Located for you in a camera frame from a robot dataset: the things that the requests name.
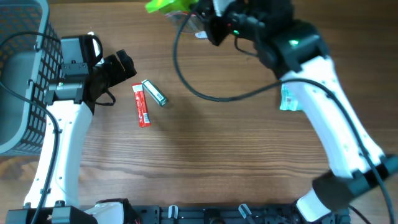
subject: teal packet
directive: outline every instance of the teal packet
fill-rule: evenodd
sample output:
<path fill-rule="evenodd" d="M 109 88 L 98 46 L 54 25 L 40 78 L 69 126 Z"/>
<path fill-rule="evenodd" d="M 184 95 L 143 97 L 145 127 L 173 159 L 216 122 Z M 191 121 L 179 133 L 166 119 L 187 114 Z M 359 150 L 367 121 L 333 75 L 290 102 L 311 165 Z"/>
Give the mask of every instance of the teal packet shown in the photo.
<path fill-rule="evenodd" d="M 294 97 L 293 93 L 289 91 L 287 85 L 284 83 L 280 88 L 282 99 L 280 102 L 280 110 L 300 111 L 303 110 L 299 101 Z"/>

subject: gray basket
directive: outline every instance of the gray basket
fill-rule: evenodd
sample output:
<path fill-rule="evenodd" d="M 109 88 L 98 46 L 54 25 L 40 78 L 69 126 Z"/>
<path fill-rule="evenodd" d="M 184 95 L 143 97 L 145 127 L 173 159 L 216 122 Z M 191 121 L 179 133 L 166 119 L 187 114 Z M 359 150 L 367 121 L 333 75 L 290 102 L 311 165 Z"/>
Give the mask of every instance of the gray basket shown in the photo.
<path fill-rule="evenodd" d="M 20 31 L 58 37 L 49 22 L 46 0 L 0 1 L 0 41 Z M 16 93 L 45 107 L 44 90 L 57 75 L 61 61 L 59 43 L 36 35 L 18 36 L 0 49 L 0 80 Z M 0 88 L 0 155 L 39 155 L 45 120 L 42 110 Z"/>

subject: wooden surface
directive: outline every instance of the wooden surface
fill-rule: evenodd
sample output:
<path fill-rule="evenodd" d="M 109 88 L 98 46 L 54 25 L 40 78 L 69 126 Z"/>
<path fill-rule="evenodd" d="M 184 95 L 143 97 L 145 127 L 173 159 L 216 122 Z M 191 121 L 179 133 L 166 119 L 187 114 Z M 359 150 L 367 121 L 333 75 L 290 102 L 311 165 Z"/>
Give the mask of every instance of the wooden surface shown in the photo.
<path fill-rule="evenodd" d="M 318 26 L 343 89 L 373 139 L 398 153 L 398 2 L 295 1 L 297 17 Z M 324 150 L 302 112 L 280 111 L 279 90 L 235 103 L 193 96 L 172 65 L 173 27 L 142 2 L 56 4 L 50 20 L 63 35 L 94 31 L 104 55 L 125 49 L 138 74 L 113 87 L 117 103 L 97 106 L 81 160 L 80 202 L 128 198 L 135 205 L 290 203 L 328 170 Z M 251 43 L 241 41 L 251 50 Z M 220 47 L 182 37 L 182 72 L 199 91 L 231 96 L 275 81 L 228 38 Z M 139 128 L 131 83 L 153 81 L 166 108 L 147 97 L 152 126 Z M 107 96 L 100 101 L 109 100 Z M 21 208 L 35 157 L 0 158 L 0 223 Z M 387 181 L 398 216 L 398 178 Z M 380 191 L 354 203 L 373 223 L 387 223 Z M 354 222 L 361 223 L 354 217 Z"/>

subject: green and white box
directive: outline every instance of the green and white box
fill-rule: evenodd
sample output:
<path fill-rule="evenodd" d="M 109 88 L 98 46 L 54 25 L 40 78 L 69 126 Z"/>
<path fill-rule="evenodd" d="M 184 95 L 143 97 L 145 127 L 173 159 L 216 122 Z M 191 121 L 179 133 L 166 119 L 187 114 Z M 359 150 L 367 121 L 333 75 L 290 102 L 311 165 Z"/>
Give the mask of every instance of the green and white box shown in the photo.
<path fill-rule="evenodd" d="M 142 86 L 160 106 L 166 105 L 167 103 L 166 96 L 164 96 L 163 93 L 149 80 L 142 81 Z"/>

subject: green light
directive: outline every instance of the green light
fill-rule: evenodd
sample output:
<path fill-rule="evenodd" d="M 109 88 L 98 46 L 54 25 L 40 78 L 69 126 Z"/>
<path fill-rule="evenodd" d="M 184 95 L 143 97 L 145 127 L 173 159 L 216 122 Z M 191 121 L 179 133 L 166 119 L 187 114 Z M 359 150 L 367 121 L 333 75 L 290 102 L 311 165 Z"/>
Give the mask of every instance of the green light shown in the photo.
<path fill-rule="evenodd" d="M 297 45 L 299 44 L 299 41 L 298 41 L 298 40 L 290 40 L 290 41 L 289 41 L 289 44 L 290 44 L 291 46 L 295 47 L 295 46 L 297 46 Z"/>

